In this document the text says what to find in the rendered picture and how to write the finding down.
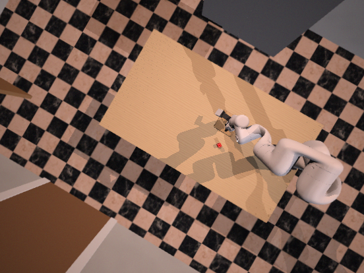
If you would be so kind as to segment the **brown square mat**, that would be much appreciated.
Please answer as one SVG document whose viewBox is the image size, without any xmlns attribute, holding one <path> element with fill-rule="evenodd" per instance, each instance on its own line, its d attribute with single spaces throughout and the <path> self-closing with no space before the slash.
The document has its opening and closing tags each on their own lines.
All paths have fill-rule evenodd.
<svg viewBox="0 0 364 273">
<path fill-rule="evenodd" d="M 233 114 L 231 114 L 230 112 L 228 112 L 226 110 L 224 110 L 224 111 L 230 117 L 233 115 Z M 217 128 L 218 130 L 220 130 L 221 132 L 225 133 L 226 135 L 232 137 L 232 135 L 234 134 L 235 131 L 229 131 L 228 130 L 227 132 L 225 132 L 225 124 L 226 124 L 226 122 L 227 122 L 227 120 L 225 120 L 223 117 L 222 118 L 220 117 L 218 119 L 218 121 L 216 122 L 216 124 L 215 124 L 214 127 Z"/>
</svg>

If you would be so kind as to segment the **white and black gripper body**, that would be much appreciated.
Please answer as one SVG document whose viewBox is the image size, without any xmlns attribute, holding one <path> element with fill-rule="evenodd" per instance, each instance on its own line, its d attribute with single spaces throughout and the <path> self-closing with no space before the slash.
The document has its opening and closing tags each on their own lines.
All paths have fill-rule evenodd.
<svg viewBox="0 0 364 273">
<path fill-rule="evenodd" d="M 229 125 L 229 121 L 227 122 L 227 124 L 226 124 L 226 126 L 225 126 L 225 129 L 228 129 L 229 131 L 234 131 L 234 130 L 230 130 L 231 129 L 231 127 L 230 127 L 230 125 Z"/>
</svg>

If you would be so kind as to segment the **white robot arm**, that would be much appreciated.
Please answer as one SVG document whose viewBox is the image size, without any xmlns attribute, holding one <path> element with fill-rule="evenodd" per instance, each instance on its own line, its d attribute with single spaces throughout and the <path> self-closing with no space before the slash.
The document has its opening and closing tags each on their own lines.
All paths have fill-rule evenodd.
<svg viewBox="0 0 364 273">
<path fill-rule="evenodd" d="M 330 156 L 323 142 L 309 140 L 301 144 L 282 138 L 274 149 L 270 133 L 259 124 L 248 127 L 249 118 L 246 115 L 231 118 L 221 109 L 215 115 L 229 121 L 230 130 L 235 129 L 235 138 L 239 144 L 262 137 L 255 144 L 253 152 L 273 174 L 287 175 L 293 167 L 303 170 L 296 183 L 297 193 L 303 200 L 312 204 L 329 204 L 337 199 L 342 189 L 342 182 L 337 176 L 344 167 Z"/>
</svg>

